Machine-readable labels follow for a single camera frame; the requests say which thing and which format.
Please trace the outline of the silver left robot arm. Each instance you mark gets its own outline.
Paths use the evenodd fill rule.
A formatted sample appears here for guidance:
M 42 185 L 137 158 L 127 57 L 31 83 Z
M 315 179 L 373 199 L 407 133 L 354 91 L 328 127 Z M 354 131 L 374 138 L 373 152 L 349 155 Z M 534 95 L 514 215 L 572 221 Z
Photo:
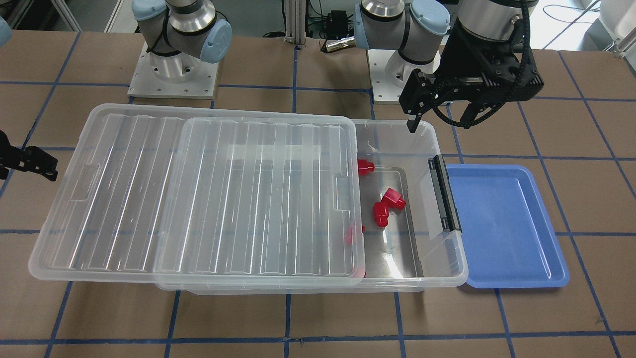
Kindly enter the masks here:
M 461 0 L 455 21 L 438 0 L 362 0 L 357 47 L 393 50 L 406 65 L 399 104 L 415 132 L 429 111 L 470 129 L 544 87 L 531 49 L 535 0 Z

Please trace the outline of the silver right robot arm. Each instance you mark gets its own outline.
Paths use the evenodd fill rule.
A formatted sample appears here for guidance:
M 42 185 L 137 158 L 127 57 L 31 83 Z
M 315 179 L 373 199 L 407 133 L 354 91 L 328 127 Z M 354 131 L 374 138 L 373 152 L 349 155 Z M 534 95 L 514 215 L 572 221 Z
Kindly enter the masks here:
M 132 13 L 145 37 L 146 52 L 156 59 L 193 59 L 219 63 L 229 51 L 233 30 L 211 0 L 134 0 Z M 10 170 L 56 181 L 58 160 L 37 146 L 11 145 L 1 132 L 1 179 Z

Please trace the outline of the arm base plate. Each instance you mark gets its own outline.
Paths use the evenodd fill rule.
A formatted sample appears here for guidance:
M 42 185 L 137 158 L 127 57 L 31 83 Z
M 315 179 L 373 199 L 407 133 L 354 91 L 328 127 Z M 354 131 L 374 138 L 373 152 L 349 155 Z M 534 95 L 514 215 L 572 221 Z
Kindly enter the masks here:
M 367 51 L 373 101 L 377 104 L 398 104 L 404 84 L 412 70 L 418 68 L 431 75 L 441 60 L 437 51 L 431 63 L 416 66 L 408 63 L 397 50 L 372 49 Z
M 128 95 L 146 99 L 214 99 L 219 64 L 187 54 L 162 57 L 147 52 L 144 44 Z

